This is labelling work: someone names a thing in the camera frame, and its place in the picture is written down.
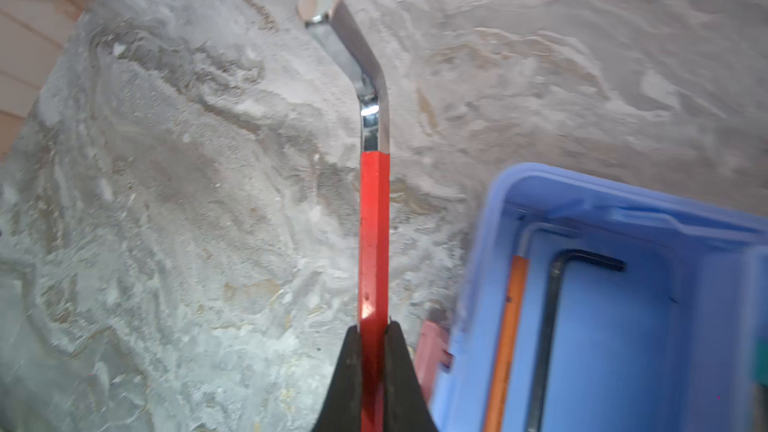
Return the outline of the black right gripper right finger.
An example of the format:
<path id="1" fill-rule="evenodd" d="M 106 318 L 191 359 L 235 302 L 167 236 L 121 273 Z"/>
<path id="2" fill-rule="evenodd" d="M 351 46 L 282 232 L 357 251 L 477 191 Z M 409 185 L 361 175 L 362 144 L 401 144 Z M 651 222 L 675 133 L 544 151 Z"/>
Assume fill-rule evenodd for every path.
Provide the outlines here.
<path id="1" fill-rule="evenodd" d="M 384 432 L 437 432 L 414 370 L 400 324 L 384 336 Z"/>

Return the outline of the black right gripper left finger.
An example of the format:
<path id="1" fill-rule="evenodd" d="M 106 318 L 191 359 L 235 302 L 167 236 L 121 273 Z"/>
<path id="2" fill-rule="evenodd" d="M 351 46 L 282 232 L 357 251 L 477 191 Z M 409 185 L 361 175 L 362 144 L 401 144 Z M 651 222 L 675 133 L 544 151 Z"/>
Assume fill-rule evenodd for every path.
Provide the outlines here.
<path id="1" fill-rule="evenodd" d="M 312 432 L 359 432 L 362 410 L 362 343 L 357 326 L 347 329 L 326 397 Z"/>

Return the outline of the orange handled screwdriver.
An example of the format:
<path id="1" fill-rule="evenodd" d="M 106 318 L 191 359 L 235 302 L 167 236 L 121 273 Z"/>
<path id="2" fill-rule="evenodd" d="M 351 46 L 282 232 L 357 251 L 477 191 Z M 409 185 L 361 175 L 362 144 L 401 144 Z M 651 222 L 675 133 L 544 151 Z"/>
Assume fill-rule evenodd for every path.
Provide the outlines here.
<path id="1" fill-rule="evenodd" d="M 519 320 L 528 276 L 533 235 L 550 233 L 567 238 L 578 235 L 578 230 L 547 222 L 530 222 L 520 227 L 515 239 L 513 256 L 505 291 L 501 326 L 495 351 L 495 360 L 486 402 L 483 431 L 501 431 L 508 384 L 511 377 Z"/>

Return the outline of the black hex key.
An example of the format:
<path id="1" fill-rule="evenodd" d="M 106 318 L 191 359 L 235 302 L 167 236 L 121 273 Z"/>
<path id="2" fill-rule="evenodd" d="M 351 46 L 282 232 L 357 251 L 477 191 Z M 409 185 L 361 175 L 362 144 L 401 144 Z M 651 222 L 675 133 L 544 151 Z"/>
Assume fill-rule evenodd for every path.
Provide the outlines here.
<path id="1" fill-rule="evenodd" d="M 553 257 L 548 269 L 542 322 L 537 340 L 535 367 L 525 419 L 525 431 L 527 432 L 542 430 L 560 295 L 565 272 L 571 262 L 586 263 L 617 273 L 624 272 L 627 267 L 622 260 L 580 249 L 565 249 Z"/>

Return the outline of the red handled hex key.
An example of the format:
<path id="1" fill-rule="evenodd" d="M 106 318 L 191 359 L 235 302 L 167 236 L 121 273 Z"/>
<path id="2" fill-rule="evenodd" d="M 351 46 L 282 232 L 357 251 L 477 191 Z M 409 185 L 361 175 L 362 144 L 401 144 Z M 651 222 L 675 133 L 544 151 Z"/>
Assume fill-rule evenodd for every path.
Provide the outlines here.
<path id="1" fill-rule="evenodd" d="M 390 141 L 384 72 L 344 0 L 298 0 L 305 29 L 353 85 L 360 108 L 358 331 L 362 345 L 359 431 L 383 429 L 388 324 Z"/>

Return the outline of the teal utility knife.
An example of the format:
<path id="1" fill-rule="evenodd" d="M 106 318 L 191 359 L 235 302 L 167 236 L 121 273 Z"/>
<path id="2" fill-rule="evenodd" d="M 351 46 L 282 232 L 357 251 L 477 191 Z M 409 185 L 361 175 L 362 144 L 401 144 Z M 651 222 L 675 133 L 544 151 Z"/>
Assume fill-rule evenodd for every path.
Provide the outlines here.
<path id="1" fill-rule="evenodd" d="M 756 384 L 768 386 L 768 341 L 758 338 L 755 341 L 752 358 L 752 377 Z"/>

